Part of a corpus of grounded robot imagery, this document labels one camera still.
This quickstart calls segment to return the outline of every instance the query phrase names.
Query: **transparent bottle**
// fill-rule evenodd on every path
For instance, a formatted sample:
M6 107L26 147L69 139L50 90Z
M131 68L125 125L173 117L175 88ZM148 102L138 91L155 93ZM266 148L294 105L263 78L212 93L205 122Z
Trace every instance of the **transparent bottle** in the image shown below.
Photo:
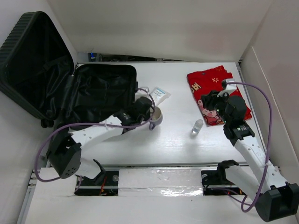
M203 125L204 125L204 121L202 119L198 119L192 128L192 133L198 134L201 128L203 127Z

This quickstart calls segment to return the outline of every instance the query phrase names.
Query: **cup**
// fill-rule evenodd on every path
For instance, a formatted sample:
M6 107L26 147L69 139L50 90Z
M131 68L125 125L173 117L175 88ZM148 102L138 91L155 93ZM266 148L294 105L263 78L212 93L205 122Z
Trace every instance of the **cup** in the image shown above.
M161 124L163 120L162 111L159 107L155 107L152 119L149 121L149 129L153 130L157 125Z

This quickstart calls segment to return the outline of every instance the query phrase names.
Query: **black suitcase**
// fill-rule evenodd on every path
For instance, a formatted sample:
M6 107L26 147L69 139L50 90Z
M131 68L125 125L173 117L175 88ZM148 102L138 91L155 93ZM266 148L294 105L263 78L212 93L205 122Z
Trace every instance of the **black suitcase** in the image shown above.
M84 64L73 59L44 12L21 16L0 48L0 90L38 119L53 126L101 122L130 107L137 89L130 65Z

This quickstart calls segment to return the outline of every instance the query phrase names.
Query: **cartoon character print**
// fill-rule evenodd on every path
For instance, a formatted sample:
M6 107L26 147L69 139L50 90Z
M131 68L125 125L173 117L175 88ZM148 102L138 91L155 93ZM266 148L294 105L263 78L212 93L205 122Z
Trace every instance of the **cartoon character print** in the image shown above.
M208 125L224 124L223 121L217 115L216 111L208 111L207 109L204 108L201 99L197 103Z

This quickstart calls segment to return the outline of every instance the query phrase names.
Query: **red towel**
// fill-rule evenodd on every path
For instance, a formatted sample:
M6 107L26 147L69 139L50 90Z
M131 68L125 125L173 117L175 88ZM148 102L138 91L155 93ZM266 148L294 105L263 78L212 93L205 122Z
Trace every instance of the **red towel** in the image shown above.
M204 109L201 101L202 95L207 95L211 90L221 91L223 87L221 85L223 79L233 78L232 73L228 73L223 66L219 66L214 69L206 71L196 71L187 75L191 91L194 94L194 98L198 103L200 111L208 125L220 125L224 124L217 115L216 111L208 111ZM234 91L231 96L242 97L239 88ZM244 120L252 118L251 110L247 107Z

